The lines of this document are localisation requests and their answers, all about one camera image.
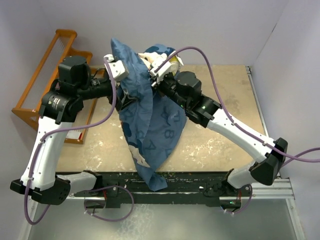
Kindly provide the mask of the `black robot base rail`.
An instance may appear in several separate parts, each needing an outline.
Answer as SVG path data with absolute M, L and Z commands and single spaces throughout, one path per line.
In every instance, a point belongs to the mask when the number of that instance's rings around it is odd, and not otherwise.
M 101 172 L 107 190 L 72 193 L 74 199 L 83 198 L 89 208 L 119 208 L 122 204 L 205 205 L 239 209 L 241 201 L 251 195 L 248 185 L 232 190 L 224 183 L 226 172 L 160 172 L 167 187 L 149 189 L 136 172 Z

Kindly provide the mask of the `blue cartoon print pillowcase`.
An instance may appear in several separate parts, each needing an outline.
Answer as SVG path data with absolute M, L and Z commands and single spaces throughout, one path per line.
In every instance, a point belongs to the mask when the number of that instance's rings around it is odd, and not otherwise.
M 116 38 L 111 39 L 110 45 L 113 56 L 128 70 L 117 96 L 123 98 L 127 92 L 134 101 L 118 114 L 136 171 L 151 191 L 165 189 L 167 182 L 156 170 L 179 142 L 187 122 L 185 111 L 152 89 L 149 70 L 131 47 Z

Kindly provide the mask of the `white quilted pillow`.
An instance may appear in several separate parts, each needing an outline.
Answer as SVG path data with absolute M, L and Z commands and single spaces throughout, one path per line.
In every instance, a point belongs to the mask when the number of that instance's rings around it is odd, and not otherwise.
M 182 59 L 179 56 L 173 56 L 167 63 L 164 64 L 157 72 L 156 69 L 168 58 L 166 53 L 144 52 L 138 54 L 139 58 L 147 66 L 150 74 L 153 77 L 164 76 L 168 73 L 175 74 L 181 66 L 183 66 Z

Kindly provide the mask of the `red white box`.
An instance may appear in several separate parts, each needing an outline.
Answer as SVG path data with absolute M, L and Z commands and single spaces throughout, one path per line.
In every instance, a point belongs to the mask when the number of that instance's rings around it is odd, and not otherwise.
M 66 138 L 67 139 L 72 139 L 72 140 L 79 140 L 82 136 L 82 131 L 81 130 L 70 130 L 68 131 Z

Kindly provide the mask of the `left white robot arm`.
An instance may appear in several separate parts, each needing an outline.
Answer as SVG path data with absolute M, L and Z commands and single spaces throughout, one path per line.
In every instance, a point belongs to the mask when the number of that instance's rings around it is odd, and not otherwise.
M 68 195 L 87 191 L 98 196 L 103 191 L 103 177 L 91 170 L 58 175 L 57 164 L 68 132 L 84 101 L 108 97 L 112 106 L 120 101 L 116 83 L 129 75 L 121 60 L 104 57 L 105 74 L 94 78 L 83 56 L 68 56 L 58 65 L 58 78 L 42 97 L 36 141 L 23 175 L 10 184 L 10 189 L 27 199 L 45 205 L 60 205 Z

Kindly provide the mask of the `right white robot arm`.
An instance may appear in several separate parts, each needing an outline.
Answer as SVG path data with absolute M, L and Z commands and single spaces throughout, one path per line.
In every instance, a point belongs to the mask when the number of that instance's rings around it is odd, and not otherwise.
M 193 72 L 183 71 L 176 76 L 169 72 L 163 77 L 152 72 L 151 86 L 184 109 L 189 120 L 221 134 L 252 157 L 251 163 L 227 172 L 221 183 L 226 195 L 233 196 L 252 183 L 265 186 L 274 183 L 285 161 L 278 151 L 287 151 L 286 140 L 274 140 L 234 116 L 227 116 L 220 103 L 202 93 L 202 82 Z

